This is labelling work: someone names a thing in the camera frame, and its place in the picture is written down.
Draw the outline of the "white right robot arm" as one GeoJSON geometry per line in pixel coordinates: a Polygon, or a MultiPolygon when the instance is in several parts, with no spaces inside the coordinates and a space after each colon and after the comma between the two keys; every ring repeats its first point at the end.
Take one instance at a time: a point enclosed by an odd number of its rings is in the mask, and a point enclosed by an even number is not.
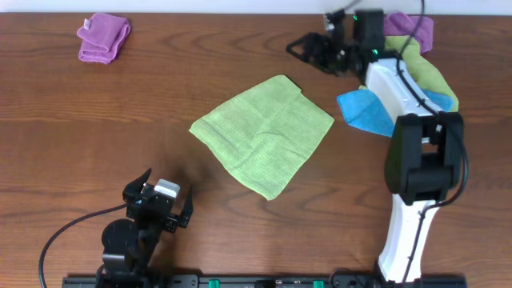
{"type": "Polygon", "coordinates": [[[336,76],[350,71],[373,92],[394,124],[385,162],[392,194],[386,243],[376,275],[367,287],[465,287],[457,275],[424,276],[421,258],[434,216],[454,203],[468,178],[458,112],[433,104],[410,76],[404,49],[385,46],[382,10],[357,10],[352,39],[346,39],[344,10],[324,15],[325,34],[308,33],[286,51],[316,69],[336,76]]]}

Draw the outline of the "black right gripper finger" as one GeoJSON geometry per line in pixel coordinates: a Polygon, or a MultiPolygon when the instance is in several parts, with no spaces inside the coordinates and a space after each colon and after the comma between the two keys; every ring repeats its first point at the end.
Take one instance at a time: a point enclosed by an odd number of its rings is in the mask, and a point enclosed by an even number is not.
{"type": "Polygon", "coordinates": [[[319,48],[320,46],[317,43],[293,42],[286,47],[286,52],[294,56],[296,59],[319,69],[320,65],[316,59],[319,48]]]}
{"type": "Polygon", "coordinates": [[[302,48],[311,48],[315,47],[320,42],[320,34],[318,33],[308,33],[302,36],[300,39],[296,40],[291,44],[293,48],[302,47],[302,48]]]}

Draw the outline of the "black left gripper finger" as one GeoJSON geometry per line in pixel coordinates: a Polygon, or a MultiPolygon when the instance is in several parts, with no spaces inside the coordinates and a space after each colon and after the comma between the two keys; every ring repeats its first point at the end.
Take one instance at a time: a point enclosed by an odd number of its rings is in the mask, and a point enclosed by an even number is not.
{"type": "Polygon", "coordinates": [[[123,192],[122,197],[124,202],[136,202],[140,199],[145,183],[151,175],[152,169],[149,168],[140,177],[136,178],[132,182],[129,182],[123,192]]]}
{"type": "Polygon", "coordinates": [[[184,202],[184,206],[182,208],[182,211],[179,215],[179,226],[183,229],[187,228],[191,216],[194,212],[194,206],[193,206],[193,187],[191,186],[189,188],[189,191],[186,195],[186,200],[184,202]]]}

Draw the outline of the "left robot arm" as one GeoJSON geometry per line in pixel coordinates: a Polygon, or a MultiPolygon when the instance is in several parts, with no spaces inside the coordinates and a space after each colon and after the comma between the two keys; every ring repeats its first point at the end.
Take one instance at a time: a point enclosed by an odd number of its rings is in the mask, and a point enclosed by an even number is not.
{"type": "Polygon", "coordinates": [[[172,212],[180,186],[160,179],[147,181],[151,170],[129,182],[122,192],[126,217],[111,222],[102,232],[102,260],[95,276],[96,287],[166,287],[170,277],[149,268],[164,232],[187,228],[193,214],[189,190],[180,214],[172,212]]]}

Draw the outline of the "bright green cloth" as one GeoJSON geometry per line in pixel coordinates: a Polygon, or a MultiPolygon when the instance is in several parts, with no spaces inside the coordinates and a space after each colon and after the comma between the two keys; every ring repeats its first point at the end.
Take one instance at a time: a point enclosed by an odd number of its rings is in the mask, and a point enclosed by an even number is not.
{"type": "Polygon", "coordinates": [[[319,146],[334,119],[287,76],[274,76],[195,121],[190,132],[237,181],[270,201],[319,146]]]}

